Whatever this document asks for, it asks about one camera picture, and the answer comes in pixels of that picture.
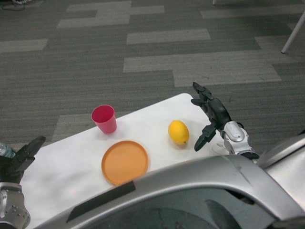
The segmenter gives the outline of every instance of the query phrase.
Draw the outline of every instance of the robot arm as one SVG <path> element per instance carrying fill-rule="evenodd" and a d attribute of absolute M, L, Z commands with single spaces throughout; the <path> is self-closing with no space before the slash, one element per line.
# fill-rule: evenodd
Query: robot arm
<path fill-rule="evenodd" d="M 24 229 L 30 223 L 31 217 L 24 206 L 24 195 L 19 183 L 45 140 L 43 136 L 37 137 L 22 147 L 13 158 L 0 156 L 1 229 Z"/>
<path fill-rule="evenodd" d="M 195 144 L 195 151 L 200 150 L 216 135 L 216 130 L 224 139 L 225 148 L 233 155 L 242 155 L 248 159 L 258 159 L 259 155 L 250 145 L 250 136 L 244 130 L 242 124 L 232 121 L 228 111 L 222 102 L 214 98 L 212 93 L 198 83 L 193 83 L 193 88 L 199 94 L 200 99 L 192 99 L 191 102 L 202 108 L 211 122 L 202 130 L 202 135 Z"/>

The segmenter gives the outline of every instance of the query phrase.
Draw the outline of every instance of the white table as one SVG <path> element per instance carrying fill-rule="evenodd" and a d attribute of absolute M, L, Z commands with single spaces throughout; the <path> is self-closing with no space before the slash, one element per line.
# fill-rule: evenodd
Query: white table
<path fill-rule="evenodd" d="M 31 215 L 29 228 L 63 210 L 113 187 L 102 175 L 104 152 L 114 143 L 133 140 L 149 155 L 148 172 L 203 156 L 225 154 L 217 149 L 217 134 L 200 151 L 194 144 L 210 122 L 191 103 L 189 94 L 180 94 L 117 119 L 117 130 L 110 135 L 97 127 L 43 147 L 21 182 L 25 206 Z M 172 120 L 183 121 L 190 132 L 185 146 L 178 146 L 168 135 Z"/>

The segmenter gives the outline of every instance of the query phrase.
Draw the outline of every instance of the plate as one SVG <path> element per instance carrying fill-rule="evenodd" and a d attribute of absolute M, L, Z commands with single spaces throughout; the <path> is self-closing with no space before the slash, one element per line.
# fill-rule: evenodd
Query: plate
<path fill-rule="evenodd" d="M 112 145 L 102 159 L 102 172 L 114 185 L 121 185 L 144 175 L 147 168 L 147 152 L 134 141 L 122 141 Z"/>

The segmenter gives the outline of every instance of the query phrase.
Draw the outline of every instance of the red plastic cup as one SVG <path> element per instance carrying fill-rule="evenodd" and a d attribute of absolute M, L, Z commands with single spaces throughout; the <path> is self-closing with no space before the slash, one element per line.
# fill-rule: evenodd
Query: red plastic cup
<path fill-rule="evenodd" d="M 96 107 L 91 114 L 92 120 L 105 133 L 110 134 L 116 130 L 114 108 L 109 105 Z"/>

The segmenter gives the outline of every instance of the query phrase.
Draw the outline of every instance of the lemon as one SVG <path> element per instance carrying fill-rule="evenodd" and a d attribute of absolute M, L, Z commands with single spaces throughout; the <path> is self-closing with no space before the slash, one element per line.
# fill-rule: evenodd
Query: lemon
<path fill-rule="evenodd" d="M 186 125 L 178 120 L 172 121 L 172 123 L 168 126 L 168 134 L 170 135 L 171 139 L 179 145 L 186 144 L 190 137 L 190 133 Z"/>

